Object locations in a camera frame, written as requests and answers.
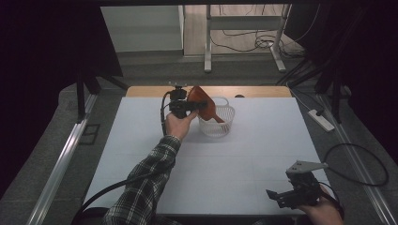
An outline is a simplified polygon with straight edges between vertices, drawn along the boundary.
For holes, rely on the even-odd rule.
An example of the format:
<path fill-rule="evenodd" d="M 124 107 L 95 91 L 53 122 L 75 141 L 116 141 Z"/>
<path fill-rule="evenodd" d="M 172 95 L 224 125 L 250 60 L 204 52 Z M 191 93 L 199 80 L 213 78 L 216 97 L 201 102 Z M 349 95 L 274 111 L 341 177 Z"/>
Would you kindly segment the white power strip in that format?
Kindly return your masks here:
<path fill-rule="evenodd" d="M 330 132 L 334 130 L 334 125 L 330 123 L 322 114 L 320 114 L 317 110 L 308 111 L 309 116 L 326 132 Z"/>

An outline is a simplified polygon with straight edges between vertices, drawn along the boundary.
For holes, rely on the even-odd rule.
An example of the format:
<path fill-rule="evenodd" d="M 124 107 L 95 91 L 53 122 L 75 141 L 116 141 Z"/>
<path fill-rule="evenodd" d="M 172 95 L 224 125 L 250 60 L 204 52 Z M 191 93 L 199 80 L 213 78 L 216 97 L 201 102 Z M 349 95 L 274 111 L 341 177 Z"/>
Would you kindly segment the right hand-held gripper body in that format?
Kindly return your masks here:
<path fill-rule="evenodd" d="M 285 172 L 293 189 L 282 193 L 280 200 L 289 203 L 291 209 L 296 209 L 300 205 L 315 206 L 322 190 L 313 171 L 327 167 L 327 163 L 297 160 Z"/>

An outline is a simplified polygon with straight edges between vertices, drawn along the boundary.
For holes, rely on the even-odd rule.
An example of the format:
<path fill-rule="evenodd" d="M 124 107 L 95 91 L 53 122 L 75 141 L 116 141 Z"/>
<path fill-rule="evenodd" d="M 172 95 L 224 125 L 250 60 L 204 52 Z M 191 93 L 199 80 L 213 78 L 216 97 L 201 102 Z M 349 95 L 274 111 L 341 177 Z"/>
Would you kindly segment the white cabinet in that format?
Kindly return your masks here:
<path fill-rule="evenodd" d="M 118 53 L 183 49 L 180 6 L 101 7 L 100 10 Z"/>

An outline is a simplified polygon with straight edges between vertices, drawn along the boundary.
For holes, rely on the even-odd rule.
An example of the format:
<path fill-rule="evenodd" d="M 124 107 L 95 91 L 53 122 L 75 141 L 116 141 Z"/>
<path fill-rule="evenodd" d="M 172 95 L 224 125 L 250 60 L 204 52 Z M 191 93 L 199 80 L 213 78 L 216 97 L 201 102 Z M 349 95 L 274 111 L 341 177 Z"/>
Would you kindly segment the aluminium rail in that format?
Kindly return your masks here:
<path fill-rule="evenodd" d="M 356 173 L 356 176 L 361 182 L 371 183 L 374 181 L 370 172 L 365 168 L 365 164 L 360 158 L 355 146 L 350 140 L 349 135 L 344 129 L 343 124 L 339 124 L 337 119 L 333 116 L 331 112 L 331 105 L 328 102 L 327 97 L 321 95 L 316 96 L 321 104 L 325 107 L 325 115 L 330 120 L 330 122 L 335 126 L 335 132 L 338 139 L 343 143 L 346 148 L 345 154 L 347 155 L 351 165 Z M 398 225 L 398 220 L 392 214 L 389 204 L 386 198 L 383 196 L 379 187 L 364 186 L 363 187 L 372 206 L 374 207 L 377 215 L 379 216 L 381 222 L 384 225 Z"/>
<path fill-rule="evenodd" d="M 46 218 L 54 200 L 55 194 L 61 185 L 72 156 L 77 148 L 78 142 L 83 135 L 84 129 L 97 98 L 97 95 L 90 94 L 88 96 L 86 103 L 84 104 L 83 118 L 74 124 L 71 133 L 69 134 L 68 139 L 54 165 L 54 168 L 25 225 L 42 225 L 44 219 Z"/>

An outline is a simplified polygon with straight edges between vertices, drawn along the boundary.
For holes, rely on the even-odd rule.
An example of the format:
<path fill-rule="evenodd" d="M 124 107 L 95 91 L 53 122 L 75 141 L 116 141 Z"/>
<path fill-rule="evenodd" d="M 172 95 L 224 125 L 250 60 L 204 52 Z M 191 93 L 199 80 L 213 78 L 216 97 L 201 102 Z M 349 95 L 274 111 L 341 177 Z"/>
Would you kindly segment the brown wooden hairbrush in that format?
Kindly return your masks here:
<path fill-rule="evenodd" d="M 223 123 L 223 120 L 216 114 L 216 105 L 212 98 L 200 87 L 194 86 L 188 94 L 189 102 L 200 103 L 198 115 L 205 121 L 214 119 L 218 123 Z"/>

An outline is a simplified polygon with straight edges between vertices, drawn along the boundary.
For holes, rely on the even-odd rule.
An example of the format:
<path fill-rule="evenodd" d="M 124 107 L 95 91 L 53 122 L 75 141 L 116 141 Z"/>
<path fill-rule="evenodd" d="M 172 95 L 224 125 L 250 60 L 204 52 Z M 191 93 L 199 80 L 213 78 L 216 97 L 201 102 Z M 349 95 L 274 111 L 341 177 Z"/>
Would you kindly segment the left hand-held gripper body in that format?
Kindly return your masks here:
<path fill-rule="evenodd" d="M 187 116 L 187 91 L 181 85 L 176 85 L 169 92 L 169 111 L 177 118 L 183 119 Z"/>

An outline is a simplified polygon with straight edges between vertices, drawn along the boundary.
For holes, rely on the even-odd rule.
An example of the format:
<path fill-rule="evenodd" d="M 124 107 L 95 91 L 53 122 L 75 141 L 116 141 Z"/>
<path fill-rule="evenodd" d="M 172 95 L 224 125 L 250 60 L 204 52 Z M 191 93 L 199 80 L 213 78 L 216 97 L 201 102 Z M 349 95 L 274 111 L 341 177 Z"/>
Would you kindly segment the white desk frame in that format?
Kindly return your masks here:
<path fill-rule="evenodd" d="M 209 73 L 211 71 L 211 38 L 210 32 L 212 30 L 276 30 L 276 36 L 272 45 L 269 47 L 277 69 L 280 72 L 286 72 L 286 67 L 281 58 L 281 51 L 279 50 L 280 41 L 283 34 L 283 29 L 287 22 L 288 13 L 291 8 L 290 4 L 283 6 L 281 16 L 212 16 L 211 6 L 206 5 L 206 45 L 205 45 L 205 67 L 204 71 Z"/>

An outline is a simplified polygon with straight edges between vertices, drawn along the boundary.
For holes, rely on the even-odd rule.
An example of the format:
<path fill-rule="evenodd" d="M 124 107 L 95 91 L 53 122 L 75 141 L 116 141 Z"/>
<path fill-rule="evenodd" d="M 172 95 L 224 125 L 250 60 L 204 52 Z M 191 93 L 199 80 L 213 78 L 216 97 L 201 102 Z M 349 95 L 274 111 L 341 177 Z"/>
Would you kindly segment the white plastic basket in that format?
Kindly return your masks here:
<path fill-rule="evenodd" d="M 215 102 L 216 114 L 222 121 L 219 123 L 213 118 L 206 121 L 198 117 L 199 129 L 208 137 L 220 138 L 231 131 L 236 111 L 226 97 L 212 97 L 211 99 Z"/>

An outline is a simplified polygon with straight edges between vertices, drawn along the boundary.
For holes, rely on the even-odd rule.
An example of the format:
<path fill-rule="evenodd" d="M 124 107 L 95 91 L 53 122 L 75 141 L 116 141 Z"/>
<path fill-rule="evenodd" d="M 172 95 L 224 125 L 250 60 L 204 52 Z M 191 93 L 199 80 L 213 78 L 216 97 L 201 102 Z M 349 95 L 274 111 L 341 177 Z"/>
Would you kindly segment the person's left hand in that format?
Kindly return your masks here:
<path fill-rule="evenodd" d="M 174 136 L 182 142 L 189 132 L 191 121 L 197 117 L 197 114 L 198 111 L 194 111 L 180 119 L 170 112 L 165 120 L 166 134 Z"/>

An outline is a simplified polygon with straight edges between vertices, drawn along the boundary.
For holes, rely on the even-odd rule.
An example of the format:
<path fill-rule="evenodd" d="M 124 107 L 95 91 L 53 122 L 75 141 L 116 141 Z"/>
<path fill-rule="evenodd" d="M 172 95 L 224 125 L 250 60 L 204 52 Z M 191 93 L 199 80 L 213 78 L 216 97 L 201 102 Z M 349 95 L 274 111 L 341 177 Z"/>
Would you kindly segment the person's right hand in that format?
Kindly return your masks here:
<path fill-rule="evenodd" d="M 300 205 L 298 210 L 305 213 L 300 225 L 344 225 L 336 207 L 325 197 L 320 197 L 315 206 Z"/>

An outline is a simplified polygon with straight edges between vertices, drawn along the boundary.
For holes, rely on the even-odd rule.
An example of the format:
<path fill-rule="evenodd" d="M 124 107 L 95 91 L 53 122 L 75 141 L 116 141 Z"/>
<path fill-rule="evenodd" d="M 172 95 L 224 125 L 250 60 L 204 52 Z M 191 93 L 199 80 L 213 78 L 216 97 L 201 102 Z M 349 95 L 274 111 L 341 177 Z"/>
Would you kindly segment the white foam board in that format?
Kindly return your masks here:
<path fill-rule="evenodd" d="M 285 171 L 296 161 L 319 160 L 292 97 L 236 97 L 230 132 L 203 134 L 196 122 L 183 140 L 157 211 L 165 216 L 288 215 L 267 193 L 291 189 Z M 87 191 L 127 178 L 159 142 L 161 101 L 157 97 L 121 100 L 99 165 Z"/>

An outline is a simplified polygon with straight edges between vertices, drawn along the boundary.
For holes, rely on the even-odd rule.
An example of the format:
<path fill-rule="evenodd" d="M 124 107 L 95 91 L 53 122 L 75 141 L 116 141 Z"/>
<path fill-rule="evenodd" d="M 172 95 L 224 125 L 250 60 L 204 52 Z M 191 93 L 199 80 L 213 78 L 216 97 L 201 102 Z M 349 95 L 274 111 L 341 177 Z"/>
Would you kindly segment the dark curtain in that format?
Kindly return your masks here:
<path fill-rule="evenodd" d="M 310 58 L 344 60 L 349 106 L 398 161 L 398 0 L 329 0 L 327 9 Z"/>
<path fill-rule="evenodd" d="M 53 118 L 61 90 L 122 74 L 100 6 L 0 0 L 0 199 Z"/>

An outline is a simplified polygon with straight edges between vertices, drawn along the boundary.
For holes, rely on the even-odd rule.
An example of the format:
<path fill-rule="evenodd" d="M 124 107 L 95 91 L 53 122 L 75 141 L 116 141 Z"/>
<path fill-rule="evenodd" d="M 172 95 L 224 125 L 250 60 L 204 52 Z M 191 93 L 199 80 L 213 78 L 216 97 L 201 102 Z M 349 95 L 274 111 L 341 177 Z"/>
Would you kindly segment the wooden table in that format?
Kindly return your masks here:
<path fill-rule="evenodd" d="M 245 98 L 290 98 L 292 94 L 284 86 L 203 86 L 202 89 L 211 97 L 224 96 L 234 98 L 242 95 Z M 160 98 L 172 86 L 131 86 L 126 96 L 128 98 Z"/>

